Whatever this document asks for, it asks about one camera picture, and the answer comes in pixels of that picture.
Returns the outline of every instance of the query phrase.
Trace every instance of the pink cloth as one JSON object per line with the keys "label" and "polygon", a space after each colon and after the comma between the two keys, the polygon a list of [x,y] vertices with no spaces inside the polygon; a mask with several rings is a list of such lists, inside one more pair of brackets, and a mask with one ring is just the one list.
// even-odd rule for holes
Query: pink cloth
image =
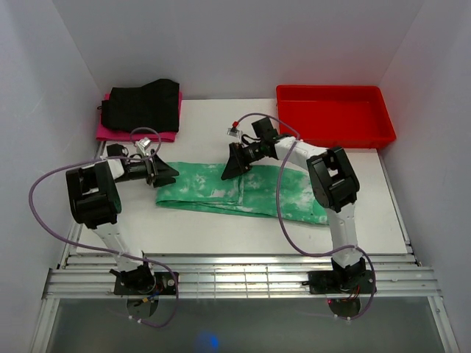
{"label": "pink cloth", "polygon": [[[183,94],[181,92],[178,93],[178,113],[180,114],[182,108],[182,98]],[[105,94],[105,100],[110,99],[110,94]],[[177,135],[176,132],[159,132],[160,138],[162,142],[174,142],[175,136]],[[143,134],[134,134],[133,138],[136,140],[140,140],[141,138],[148,137],[153,141],[158,141],[157,135],[149,135],[148,133]],[[100,122],[98,123],[98,129],[96,130],[96,139],[98,141],[129,141],[130,134],[128,132],[123,131],[115,131],[110,130],[102,125],[102,117],[100,116]]]}

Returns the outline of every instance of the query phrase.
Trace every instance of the white enclosure wall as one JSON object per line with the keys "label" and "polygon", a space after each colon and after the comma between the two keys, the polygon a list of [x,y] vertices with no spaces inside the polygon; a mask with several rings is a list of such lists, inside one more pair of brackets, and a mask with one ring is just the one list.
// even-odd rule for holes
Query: white enclosure wall
{"label": "white enclosure wall", "polygon": [[[51,0],[0,0],[0,351],[28,351],[48,268],[63,245],[28,208],[44,171],[93,156],[99,91]],[[38,189],[51,226],[71,225],[65,177]]]}
{"label": "white enclosure wall", "polygon": [[397,133],[386,167],[463,352],[471,352],[470,58],[470,3],[426,1],[381,82]]}
{"label": "white enclosure wall", "polygon": [[53,0],[104,93],[166,76],[186,98],[378,85],[423,0]]}

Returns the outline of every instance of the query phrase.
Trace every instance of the white tabletop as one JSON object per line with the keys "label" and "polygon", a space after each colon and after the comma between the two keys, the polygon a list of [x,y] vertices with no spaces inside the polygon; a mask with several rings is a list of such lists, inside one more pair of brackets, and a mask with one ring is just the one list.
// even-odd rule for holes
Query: white tabletop
{"label": "white tabletop", "polygon": [[[234,141],[226,134],[227,128],[250,112],[276,115],[276,101],[183,101],[177,139],[163,144],[159,156],[165,162],[226,163],[228,145]],[[257,119],[246,119],[241,129],[252,133],[250,122]],[[359,246],[372,254],[405,254],[403,235],[376,150],[349,150],[347,154],[360,182],[355,209]],[[280,164],[269,158],[259,163]],[[123,207],[119,222],[126,224],[147,254],[296,254],[286,242],[276,218],[166,209],[155,205],[155,189],[142,180],[119,183],[117,187]],[[332,249],[327,226],[286,223],[295,243],[307,252]],[[85,227],[80,241],[104,246]],[[90,251],[78,249],[77,252]]]}

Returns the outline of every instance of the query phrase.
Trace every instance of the green tie-dye cloth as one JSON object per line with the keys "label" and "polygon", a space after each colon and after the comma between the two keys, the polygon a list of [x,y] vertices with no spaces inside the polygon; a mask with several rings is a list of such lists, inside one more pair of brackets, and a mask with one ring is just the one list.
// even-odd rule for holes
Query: green tie-dye cloth
{"label": "green tie-dye cloth", "polygon": [[[254,165],[244,175],[221,180],[225,164],[169,163],[180,172],[177,182],[157,191],[157,205],[229,215],[276,217],[275,190],[280,168]],[[314,198],[306,173],[285,168],[280,189],[284,219],[327,224],[327,216]]]}

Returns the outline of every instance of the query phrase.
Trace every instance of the black cloth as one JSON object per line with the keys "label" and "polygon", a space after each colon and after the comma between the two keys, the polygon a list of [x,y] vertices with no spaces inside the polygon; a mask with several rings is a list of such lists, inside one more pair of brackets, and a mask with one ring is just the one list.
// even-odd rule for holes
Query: black cloth
{"label": "black cloth", "polygon": [[110,99],[102,101],[102,125],[125,132],[137,127],[178,132],[179,91],[180,85],[170,79],[158,79],[139,88],[113,88]]}

